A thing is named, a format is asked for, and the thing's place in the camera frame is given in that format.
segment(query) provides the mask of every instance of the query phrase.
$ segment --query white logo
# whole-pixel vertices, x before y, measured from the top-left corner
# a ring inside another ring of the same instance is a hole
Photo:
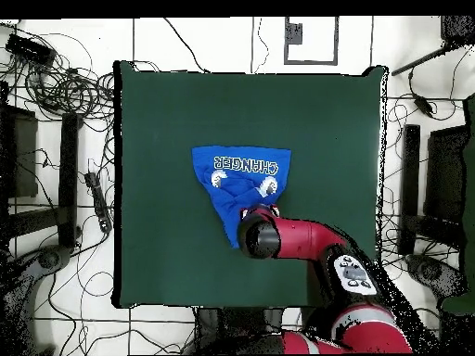
[[[217,156],[214,158],[214,169],[264,173],[274,176],[278,172],[278,165],[274,161],[264,161],[263,159]]]

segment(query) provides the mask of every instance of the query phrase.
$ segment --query green tabletop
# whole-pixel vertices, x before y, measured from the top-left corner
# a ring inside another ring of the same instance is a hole
[[[139,72],[122,79],[120,303],[288,307],[305,261],[232,249],[193,171],[194,146],[292,152],[284,217],[336,225],[375,257],[381,82],[367,76]]]

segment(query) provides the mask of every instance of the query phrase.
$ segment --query floor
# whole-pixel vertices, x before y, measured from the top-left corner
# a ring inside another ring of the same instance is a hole
[[[403,66],[413,59],[422,57],[440,47],[440,20],[437,17],[340,17],[339,65],[285,66],[283,64],[284,19],[283,18],[232,18],[232,19],[170,19],[186,43],[192,48],[199,65],[211,72],[260,72],[260,73],[345,73],[361,74],[369,65],[385,65],[390,71]],[[290,18],[290,22],[302,22],[306,31],[317,29],[317,20]],[[182,42],[164,19],[54,19],[23,20],[19,28],[38,34],[53,45],[58,53],[66,57],[71,67],[87,74],[91,70],[96,75],[111,72],[114,60],[136,60],[141,70],[155,66],[160,70],[197,70],[197,65]],[[0,46],[11,30],[0,27]],[[331,32],[321,31],[326,43],[333,39]],[[305,53],[292,53],[302,59],[322,59],[320,53],[325,45],[319,42],[308,43]],[[457,62],[467,49],[461,48],[446,56],[436,58],[414,72],[413,89],[425,97],[463,99],[475,91],[475,57],[469,52],[456,69],[454,86],[453,75]],[[7,63],[9,54],[0,50],[0,63]],[[392,110],[396,97],[409,92],[407,72],[391,77],[388,82],[388,144],[396,141],[405,121],[420,124],[422,132],[420,159],[427,157],[427,139],[430,131],[465,122],[462,110],[455,110],[448,101],[435,101],[437,117],[449,118],[446,121],[432,120],[415,111],[412,101],[400,99],[396,110]],[[34,104],[25,102],[26,93],[19,89],[17,95],[10,97],[17,106],[34,110]],[[45,120],[37,111],[37,117]],[[88,124],[97,130],[107,124],[103,120],[92,120]],[[59,163],[60,123],[41,122],[37,134],[37,145],[47,152],[53,163]],[[93,170],[101,160],[107,133],[95,132],[84,127],[80,133],[79,169]],[[387,150],[384,191],[384,211],[386,214],[398,212],[399,175],[401,168],[401,144]],[[36,162],[45,160],[43,153],[37,152]],[[423,189],[425,162],[421,162],[419,208],[424,201]],[[50,165],[37,165],[39,181],[47,190],[53,204],[58,203],[58,171]],[[109,205],[113,201],[113,163],[108,165],[109,176],[102,176],[103,190],[110,188],[107,195]],[[48,201],[41,188],[35,198],[11,200],[11,212],[40,209]],[[78,223],[84,224],[82,248],[96,244],[102,237],[96,218],[87,220],[94,209],[93,199],[83,184],[78,184]],[[384,235],[394,238],[397,221],[385,219]],[[44,244],[55,242],[56,229],[40,231],[31,235],[12,239],[10,251],[21,255]],[[37,340],[43,344],[55,343],[59,354],[83,355],[127,355],[164,354],[177,352],[187,340],[193,329],[193,313],[190,309],[165,306],[138,306],[131,310],[117,310],[110,304],[112,289],[114,233],[98,248],[82,253],[57,274],[52,302],[61,312],[72,317],[77,327],[71,335],[73,323],[70,319],[52,310],[47,295],[52,286],[52,276],[40,285],[35,304],[35,327]],[[391,242],[386,242],[384,254],[386,269],[395,284],[405,293],[414,307],[424,307],[436,311],[435,299],[430,291],[410,279],[404,272],[404,263],[393,255]],[[428,243],[417,242],[422,252]],[[447,247],[437,245],[430,252],[440,254],[438,258],[448,257],[456,267],[457,255]],[[428,312],[420,312],[421,320],[430,328],[437,327],[437,319]],[[284,324],[297,328],[300,322],[298,309],[287,309]]]

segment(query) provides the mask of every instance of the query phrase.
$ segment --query black frame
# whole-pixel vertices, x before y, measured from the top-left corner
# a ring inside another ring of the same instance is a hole
[[[339,42],[340,17],[335,17],[335,33],[333,45],[333,59],[329,61],[317,60],[289,60],[289,45],[292,45],[292,29],[302,30],[302,24],[290,23],[290,17],[285,17],[285,42],[284,42],[284,65],[286,66],[338,66],[338,42]]]

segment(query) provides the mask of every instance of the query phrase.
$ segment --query blue t-shirt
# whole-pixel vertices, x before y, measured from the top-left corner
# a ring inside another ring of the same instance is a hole
[[[240,210],[275,204],[287,185],[290,150],[267,147],[203,146],[192,149],[193,167],[238,248]]]

